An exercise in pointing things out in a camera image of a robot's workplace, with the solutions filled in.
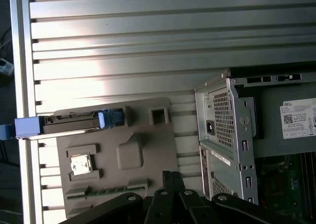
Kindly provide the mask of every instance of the black mount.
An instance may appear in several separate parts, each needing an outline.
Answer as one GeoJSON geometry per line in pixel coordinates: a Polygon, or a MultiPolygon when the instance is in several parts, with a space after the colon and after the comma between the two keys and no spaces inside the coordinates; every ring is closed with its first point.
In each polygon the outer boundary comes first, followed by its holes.
{"type": "Polygon", "coordinates": [[[163,189],[153,197],[124,193],[70,218],[63,224],[295,224],[294,220],[270,212],[230,194],[212,201],[186,189],[180,172],[163,171],[163,189]]]}

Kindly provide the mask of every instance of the slot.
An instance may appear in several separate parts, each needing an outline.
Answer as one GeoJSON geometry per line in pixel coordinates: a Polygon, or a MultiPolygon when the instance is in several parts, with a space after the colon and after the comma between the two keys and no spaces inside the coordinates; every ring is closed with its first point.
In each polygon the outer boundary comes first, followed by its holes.
{"type": "Polygon", "coordinates": [[[252,187],[251,177],[246,177],[246,186],[247,186],[247,188],[251,188],[252,187]]]}
{"type": "Polygon", "coordinates": [[[248,147],[248,141],[247,140],[243,140],[242,141],[242,151],[248,151],[249,147],[248,147]]]}
{"type": "Polygon", "coordinates": [[[301,169],[300,190],[303,216],[312,221],[312,217],[316,216],[316,177],[314,171],[316,152],[298,154],[298,159],[301,169]]]}
{"type": "Polygon", "coordinates": [[[287,79],[288,79],[288,77],[287,76],[283,76],[283,75],[276,77],[276,80],[279,81],[279,82],[285,81],[287,79]]]}
{"type": "Polygon", "coordinates": [[[288,79],[289,79],[290,81],[293,81],[293,80],[301,80],[301,79],[302,79],[302,75],[301,75],[301,74],[289,75],[289,76],[288,76],[288,79]]]}
{"type": "Polygon", "coordinates": [[[153,111],[154,124],[165,124],[164,109],[153,111]]]}
{"type": "Polygon", "coordinates": [[[81,121],[81,120],[90,120],[96,119],[97,113],[96,112],[81,112],[81,113],[72,113],[72,114],[65,114],[65,115],[52,115],[44,117],[44,124],[58,124],[58,123],[67,123],[67,122],[74,122],[74,121],[81,121]]]}
{"type": "Polygon", "coordinates": [[[207,151],[205,148],[200,147],[201,156],[201,169],[202,169],[202,181],[203,181],[203,191],[206,198],[209,198],[209,183],[208,183],[208,169],[207,169],[207,151]]]}
{"type": "Polygon", "coordinates": [[[261,82],[261,77],[248,77],[247,83],[259,83],[261,82]]]}

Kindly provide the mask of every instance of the qr code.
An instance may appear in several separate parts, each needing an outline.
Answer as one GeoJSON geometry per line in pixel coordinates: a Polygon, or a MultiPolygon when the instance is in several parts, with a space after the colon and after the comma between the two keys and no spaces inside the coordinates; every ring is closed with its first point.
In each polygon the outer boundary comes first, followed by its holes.
{"type": "Polygon", "coordinates": [[[293,115],[292,114],[286,114],[283,117],[284,117],[284,123],[285,124],[293,123],[293,115]]]}

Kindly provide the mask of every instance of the power supply unit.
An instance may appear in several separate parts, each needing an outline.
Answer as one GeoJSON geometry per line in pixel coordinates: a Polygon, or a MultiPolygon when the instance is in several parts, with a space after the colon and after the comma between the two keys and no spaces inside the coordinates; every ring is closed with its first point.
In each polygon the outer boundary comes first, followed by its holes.
{"type": "Polygon", "coordinates": [[[316,64],[231,68],[195,89],[203,192],[315,217],[316,64]]]}

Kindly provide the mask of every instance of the metal side panel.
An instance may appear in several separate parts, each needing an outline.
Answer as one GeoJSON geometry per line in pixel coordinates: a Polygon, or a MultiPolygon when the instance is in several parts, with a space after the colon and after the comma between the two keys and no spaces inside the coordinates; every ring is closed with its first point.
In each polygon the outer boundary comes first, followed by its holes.
{"type": "Polygon", "coordinates": [[[236,193],[244,198],[244,190],[241,185],[238,163],[231,159],[230,152],[214,143],[200,142],[200,148],[205,151],[207,173],[203,174],[203,180],[208,180],[209,199],[218,193],[236,193]]]}
{"type": "MultiPolygon", "coordinates": [[[[10,1],[18,117],[170,97],[195,189],[194,88],[220,68],[316,60],[316,0],[10,1]]],[[[54,140],[19,146],[25,223],[60,222],[54,140]]]]}

